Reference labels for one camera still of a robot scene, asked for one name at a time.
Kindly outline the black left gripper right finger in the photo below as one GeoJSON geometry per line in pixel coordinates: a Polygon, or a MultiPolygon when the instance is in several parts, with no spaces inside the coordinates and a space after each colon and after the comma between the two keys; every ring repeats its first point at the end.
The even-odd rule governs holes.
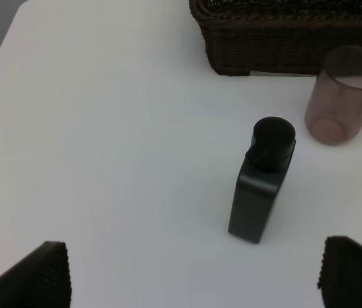
{"type": "Polygon", "coordinates": [[[328,237],[317,287],[325,307],[362,307],[362,245],[347,236],[328,237]]]}

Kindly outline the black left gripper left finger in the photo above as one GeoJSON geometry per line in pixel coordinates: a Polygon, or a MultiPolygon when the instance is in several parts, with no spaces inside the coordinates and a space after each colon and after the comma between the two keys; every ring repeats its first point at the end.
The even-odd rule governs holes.
{"type": "Polygon", "coordinates": [[[46,241],[0,276],[0,307],[70,307],[68,250],[46,241]]]}

